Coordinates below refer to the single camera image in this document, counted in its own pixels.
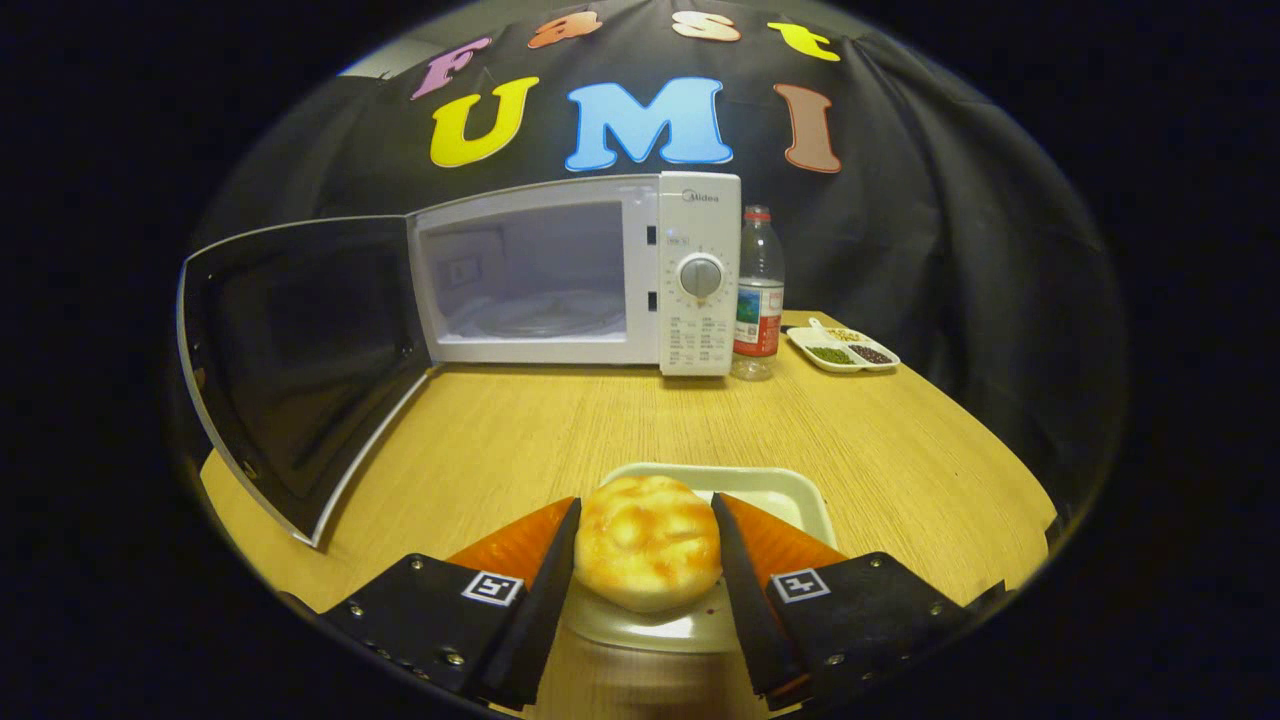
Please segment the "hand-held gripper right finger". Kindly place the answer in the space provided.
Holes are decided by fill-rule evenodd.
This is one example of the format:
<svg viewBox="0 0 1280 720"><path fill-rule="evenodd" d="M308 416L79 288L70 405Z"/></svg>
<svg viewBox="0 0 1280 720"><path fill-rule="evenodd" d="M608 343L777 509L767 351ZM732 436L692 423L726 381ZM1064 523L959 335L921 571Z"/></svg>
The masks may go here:
<svg viewBox="0 0 1280 720"><path fill-rule="evenodd" d="M1006 594L996 582L956 603L883 551L847 557L726 493L712 507L751 689L772 711L851 700L974 626Z"/></svg>

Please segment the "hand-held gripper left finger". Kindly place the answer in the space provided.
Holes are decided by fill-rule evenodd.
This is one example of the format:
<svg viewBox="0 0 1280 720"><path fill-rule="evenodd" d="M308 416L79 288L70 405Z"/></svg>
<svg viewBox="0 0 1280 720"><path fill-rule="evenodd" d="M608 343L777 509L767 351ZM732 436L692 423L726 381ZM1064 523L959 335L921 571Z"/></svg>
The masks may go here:
<svg viewBox="0 0 1280 720"><path fill-rule="evenodd" d="M408 553L321 620L433 688L520 711L538 700L581 510L566 497L448 559Z"/></svg>

